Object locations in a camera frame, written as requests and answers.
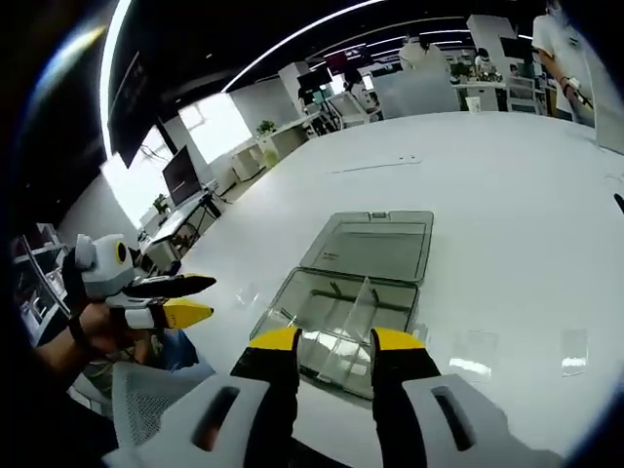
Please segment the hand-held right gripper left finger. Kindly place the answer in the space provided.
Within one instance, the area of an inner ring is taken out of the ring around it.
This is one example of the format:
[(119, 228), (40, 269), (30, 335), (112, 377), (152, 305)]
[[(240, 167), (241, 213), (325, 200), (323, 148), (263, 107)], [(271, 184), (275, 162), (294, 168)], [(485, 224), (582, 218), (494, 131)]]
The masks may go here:
[(288, 467), (299, 385), (300, 330), (252, 339), (228, 374), (215, 374), (169, 409), (159, 431), (136, 448), (104, 457), (106, 467)]

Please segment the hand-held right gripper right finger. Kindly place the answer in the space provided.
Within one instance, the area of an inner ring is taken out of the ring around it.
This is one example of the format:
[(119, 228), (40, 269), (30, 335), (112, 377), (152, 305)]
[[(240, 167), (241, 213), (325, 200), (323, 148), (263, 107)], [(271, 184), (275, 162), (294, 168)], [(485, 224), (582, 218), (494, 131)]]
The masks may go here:
[(384, 467), (559, 467), (529, 448), (507, 416), (457, 374), (442, 374), (424, 344), (386, 328), (370, 331), (372, 416)]

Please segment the person's left hand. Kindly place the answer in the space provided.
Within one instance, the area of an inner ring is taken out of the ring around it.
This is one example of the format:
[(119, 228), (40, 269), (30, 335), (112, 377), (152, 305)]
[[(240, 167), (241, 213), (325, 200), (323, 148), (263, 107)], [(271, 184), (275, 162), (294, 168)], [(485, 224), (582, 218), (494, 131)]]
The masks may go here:
[(144, 364), (150, 352), (150, 334), (128, 328), (116, 320), (104, 303), (90, 303), (80, 314), (80, 327), (89, 344), (103, 355), (133, 348), (133, 359)]

